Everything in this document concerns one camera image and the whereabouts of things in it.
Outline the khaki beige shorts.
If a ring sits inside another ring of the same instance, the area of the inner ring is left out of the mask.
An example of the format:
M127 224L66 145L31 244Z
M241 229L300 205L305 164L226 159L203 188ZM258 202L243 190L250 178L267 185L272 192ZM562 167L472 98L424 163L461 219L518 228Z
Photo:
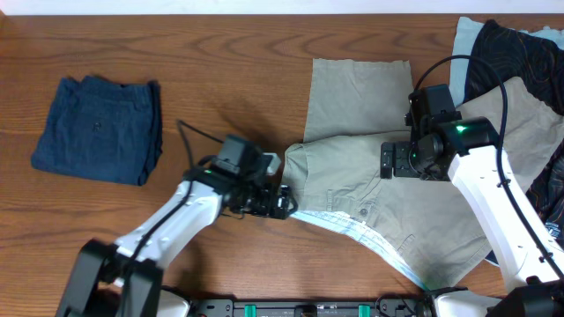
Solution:
M410 135L411 92L404 61L314 60L304 137L286 150L282 181L299 220L351 237L431 290L457 284L494 253L452 184L381 178L382 144Z

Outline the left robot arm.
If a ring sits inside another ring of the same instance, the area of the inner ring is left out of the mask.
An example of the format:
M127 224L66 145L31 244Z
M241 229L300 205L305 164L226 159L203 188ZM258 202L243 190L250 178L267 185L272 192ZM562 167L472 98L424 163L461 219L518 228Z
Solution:
M238 187L226 194L198 181L183 181L170 200L134 231L112 244L89 240L78 252L56 310L59 316L185 316L184 299L163 299L165 270L223 209L286 219L298 207L292 190Z

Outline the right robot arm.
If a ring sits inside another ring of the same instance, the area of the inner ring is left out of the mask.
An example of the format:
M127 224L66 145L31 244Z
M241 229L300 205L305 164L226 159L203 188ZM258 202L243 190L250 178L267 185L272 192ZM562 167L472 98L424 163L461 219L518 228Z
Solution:
M465 288L430 291L419 316L561 316L563 250L519 186L485 117L413 125L411 141L381 146L384 178L449 181L463 195L495 254L508 292L503 299Z

